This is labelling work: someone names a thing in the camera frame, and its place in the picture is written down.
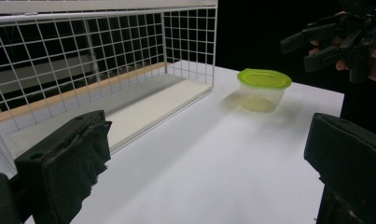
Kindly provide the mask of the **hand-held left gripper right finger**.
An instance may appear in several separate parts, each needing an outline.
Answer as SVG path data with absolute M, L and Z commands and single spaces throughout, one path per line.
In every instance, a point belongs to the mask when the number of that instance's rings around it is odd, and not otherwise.
M 376 224 L 376 134 L 349 120 L 316 113 L 304 159 L 362 224 Z

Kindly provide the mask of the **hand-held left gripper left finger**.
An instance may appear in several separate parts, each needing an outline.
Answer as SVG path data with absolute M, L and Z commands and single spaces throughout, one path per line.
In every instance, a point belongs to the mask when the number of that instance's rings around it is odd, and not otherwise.
M 102 110 L 77 116 L 15 160 L 23 220 L 70 224 L 106 170 L 110 127 Z

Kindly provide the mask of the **clear container with green lid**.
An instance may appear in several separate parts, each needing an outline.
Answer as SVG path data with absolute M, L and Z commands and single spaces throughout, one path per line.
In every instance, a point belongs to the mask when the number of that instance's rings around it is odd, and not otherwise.
M 292 79 L 277 71 L 267 69 L 244 69 L 239 72 L 242 106 L 250 111 L 272 112 L 281 102 Z

